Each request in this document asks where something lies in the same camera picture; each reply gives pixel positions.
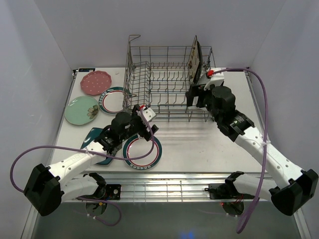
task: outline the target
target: black sticker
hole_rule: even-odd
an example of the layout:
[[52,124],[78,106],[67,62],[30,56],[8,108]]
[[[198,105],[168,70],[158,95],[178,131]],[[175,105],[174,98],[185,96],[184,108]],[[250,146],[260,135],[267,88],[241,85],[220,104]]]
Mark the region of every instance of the black sticker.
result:
[[80,68],[79,72],[92,72],[95,71],[95,68]]

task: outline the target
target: red cap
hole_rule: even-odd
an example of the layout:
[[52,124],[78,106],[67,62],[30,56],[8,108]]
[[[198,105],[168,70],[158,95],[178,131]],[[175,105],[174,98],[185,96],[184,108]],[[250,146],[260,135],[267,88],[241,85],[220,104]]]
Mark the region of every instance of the red cap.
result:
[[141,110],[143,107],[146,107],[146,105],[145,105],[145,104],[143,104],[142,106],[140,106],[140,110]]
[[208,71],[208,72],[206,73],[206,75],[207,75],[208,77],[212,76],[213,74],[214,74],[214,71],[213,71],[213,70],[210,70],[210,71]]

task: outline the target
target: plate with teal rim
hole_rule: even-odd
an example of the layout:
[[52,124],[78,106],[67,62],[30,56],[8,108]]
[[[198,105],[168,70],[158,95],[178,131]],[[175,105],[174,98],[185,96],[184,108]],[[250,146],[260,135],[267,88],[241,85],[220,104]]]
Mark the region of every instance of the plate with teal rim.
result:
[[101,111],[116,115],[123,111],[123,87],[111,87],[100,95],[99,106]]
[[[137,160],[126,160],[126,164],[136,170],[147,170],[153,168],[159,162],[162,153],[160,141],[154,137],[154,149],[150,155]],[[123,146],[124,158],[135,158],[149,152],[152,147],[152,141],[146,141],[144,138],[139,138],[137,135],[129,138]]]
[[73,99],[64,111],[65,119],[74,125],[85,125],[99,113],[99,104],[93,97],[80,96]]
[[[86,146],[88,146],[90,144],[90,142],[95,140],[95,138],[100,135],[102,130],[103,130],[102,128],[92,128],[90,130],[90,132],[88,133],[88,135],[85,137],[85,139],[84,139],[84,141],[83,141],[83,143],[81,145],[81,149],[85,148]],[[113,160],[112,158],[107,158],[106,157],[104,161],[99,162],[97,164],[99,164],[99,165],[108,165],[108,164],[110,164],[112,162],[112,160]]]

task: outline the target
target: plate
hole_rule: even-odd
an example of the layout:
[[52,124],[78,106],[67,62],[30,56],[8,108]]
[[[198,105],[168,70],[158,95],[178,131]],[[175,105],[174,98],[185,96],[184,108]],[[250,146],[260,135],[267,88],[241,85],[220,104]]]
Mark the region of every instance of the plate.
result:
[[[86,146],[89,145],[90,142],[92,142],[93,140],[95,140],[95,138],[100,135],[100,133],[102,132],[102,130],[103,130],[102,128],[92,128],[92,129],[90,130],[90,132],[88,133],[88,135],[85,137],[85,139],[84,139],[84,141],[83,141],[83,143],[82,143],[82,145],[81,145],[81,149],[82,149],[82,148],[85,148]],[[112,160],[113,160],[113,159],[111,159],[111,158],[106,158],[104,161],[99,162],[99,163],[97,163],[97,164],[100,164],[100,165],[108,165],[109,163],[112,162]]]
[[123,87],[111,87],[99,98],[100,109],[110,115],[123,111]]
[[93,121],[99,113],[96,99],[90,96],[80,96],[73,99],[65,107],[65,119],[74,125],[84,125]]
[[93,71],[81,80],[81,90],[90,96],[98,96],[110,88],[111,76],[105,71]]
[[[125,162],[133,169],[136,170],[146,170],[154,167],[160,160],[162,147],[160,141],[155,138],[155,145],[152,153],[141,159],[137,160],[126,160]],[[139,138],[137,135],[129,138],[123,146],[123,157],[124,158],[134,158],[142,156],[149,152],[152,147],[152,141],[146,141],[143,138]]]

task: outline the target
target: pink plate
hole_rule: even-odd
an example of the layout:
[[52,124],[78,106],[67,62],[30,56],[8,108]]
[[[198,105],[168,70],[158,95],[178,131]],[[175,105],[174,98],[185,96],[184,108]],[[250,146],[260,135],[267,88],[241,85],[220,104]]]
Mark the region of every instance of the pink plate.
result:
[[98,96],[110,88],[111,76],[105,71],[93,71],[83,77],[80,85],[84,93],[90,96]]

